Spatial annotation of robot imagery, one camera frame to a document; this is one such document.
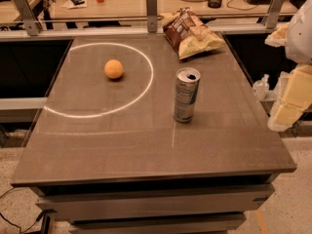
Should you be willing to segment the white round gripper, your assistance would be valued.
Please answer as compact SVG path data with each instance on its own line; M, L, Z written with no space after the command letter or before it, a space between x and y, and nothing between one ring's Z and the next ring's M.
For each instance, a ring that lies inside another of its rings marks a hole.
M288 59L298 64L288 75L282 96L271 109L268 128L283 132L290 128L312 105L312 0L306 0L290 23L268 35L264 43L284 47Z

